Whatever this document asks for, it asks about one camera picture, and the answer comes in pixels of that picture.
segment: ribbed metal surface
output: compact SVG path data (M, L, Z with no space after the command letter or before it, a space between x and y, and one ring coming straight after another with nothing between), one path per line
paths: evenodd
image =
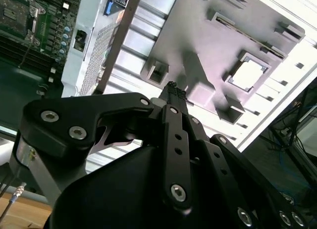
M148 98L158 97L161 90L141 80L140 71L176 0L141 0L130 31L124 42L105 94L139 92ZM247 112L236 125L197 106L188 106L211 137L221 133L231 139L241 151L317 76L317 15L309 0L261 0L306 30L307 37L297 45L289 57L274 71L265 84L244 105ZM297 63L304 64L302 69ZM140 142L125 147L109 148L89 156L89 172L140 147Z

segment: connector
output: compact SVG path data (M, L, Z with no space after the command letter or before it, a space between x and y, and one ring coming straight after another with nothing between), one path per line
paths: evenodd
M18 188L16 188L15 192L13 193L13 195L9 201L14 203L18 199L18 197L20 197L21 194L23 193L25 186L26 186L26 183L22 183L22 185L20 185Z

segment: motherboard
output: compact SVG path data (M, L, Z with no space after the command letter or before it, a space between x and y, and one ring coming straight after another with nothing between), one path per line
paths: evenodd
M62 73L80 1L0 0L0 59L25 70Z

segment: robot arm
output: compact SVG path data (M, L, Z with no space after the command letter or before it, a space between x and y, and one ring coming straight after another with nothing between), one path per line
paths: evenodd
M10 161L53 208L50 229L308 228L304 218L222 136L208 138L169 83L139 93L34 101ZM85 173L91 153L140 139L140 148Z

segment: metal mesh panel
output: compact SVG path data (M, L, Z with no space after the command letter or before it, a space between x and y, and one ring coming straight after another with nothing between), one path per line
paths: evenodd
M99 31L79 95L87 95L88 91L96 83L106 49L116 26L117 24L113 23Z

